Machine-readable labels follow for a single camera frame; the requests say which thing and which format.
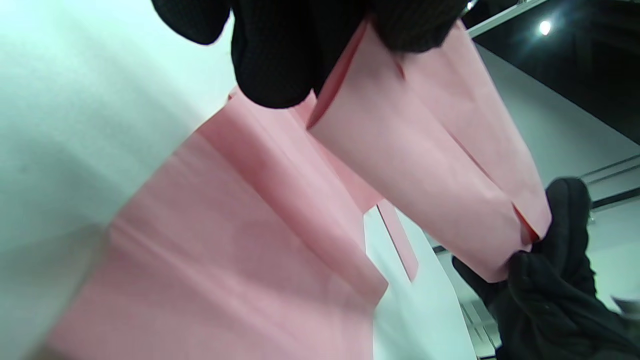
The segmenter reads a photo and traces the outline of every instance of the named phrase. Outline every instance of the ceiling light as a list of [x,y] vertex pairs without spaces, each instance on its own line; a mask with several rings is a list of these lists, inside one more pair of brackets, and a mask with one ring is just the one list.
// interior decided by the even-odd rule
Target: ceiling light
[[544,20],[540,23],[540,27],[538,29],[540,30],[540,33],[542,35],[547,36],[549,34],[549,31],[551,31],[551,22]]

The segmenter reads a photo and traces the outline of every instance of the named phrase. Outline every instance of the rolled pink paper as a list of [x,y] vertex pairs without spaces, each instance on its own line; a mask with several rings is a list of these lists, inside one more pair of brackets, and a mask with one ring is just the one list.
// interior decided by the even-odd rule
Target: rolled pink paper
[[390,53],[363,22],[308,128],[487,281],[546,234],[531,154],[460,22],[422,54]]

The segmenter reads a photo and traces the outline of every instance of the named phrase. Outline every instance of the pink paper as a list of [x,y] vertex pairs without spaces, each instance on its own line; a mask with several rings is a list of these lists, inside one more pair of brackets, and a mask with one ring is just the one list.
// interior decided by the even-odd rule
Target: pink paper
[[382,221],[385,223],[391,241],[394,243],[404,270],[409,280],[413,281],[418,274],[418,258],[415,257],[409,238],[407,238],[404,227],[400,223],[396,207],[391,205],[389,201],[382,200],[378,203],[378,211]]
[[547,231],[531,155],[461,23],[441,48],[394,55],[364,22],[308,126],[487,281]]
[[[295,113],[302,124],[305,126],[311,114],[314,106],[316,105],[316,97],[310,94],[307,100],[303,101],[300,105],[293,108]],[[356,205],[360,208],[360,211],[364,214],[373,208],[379,201],[383,200],[380,195],[371,185],[367,184],[358,174],[353,172],[347,165],[345,165],[340,159],[328,151],[322,146],[315,138],[309,137],[311,142],[317,147],[318,151],[324,155],[326,161],[334,169],[338,175],[342,184],[347,188],[351,198],[355,201]]]
[[236,95],[119,212],[53,330],[71,359],[372,358],[387,283],[296,116]]

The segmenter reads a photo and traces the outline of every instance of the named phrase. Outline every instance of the black glove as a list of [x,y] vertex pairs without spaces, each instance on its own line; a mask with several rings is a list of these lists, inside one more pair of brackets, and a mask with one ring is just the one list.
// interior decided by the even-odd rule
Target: black glove
[[547,189],[553,221],[531,253],[509,262],[509,279],[488,284],[457,258],[453,265],[496,319],[500,360],[639,359],[618,315],[596,299],[586,256],[591,200],[578,179]]
[[215,42],[233,10],[232,59],[247,97],[268,108],[303,101],[324,81],[365,14],[393,51],[439,46],[467,0],[152,0],[176,33]]

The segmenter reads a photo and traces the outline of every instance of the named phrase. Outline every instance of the black ceiling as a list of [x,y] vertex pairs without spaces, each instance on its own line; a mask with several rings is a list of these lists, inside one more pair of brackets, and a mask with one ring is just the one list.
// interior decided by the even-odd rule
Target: black ceiling
[[[463,20],[515,3],[480,0]],[[474,40],[640,144],[640,3],[548,0]]]

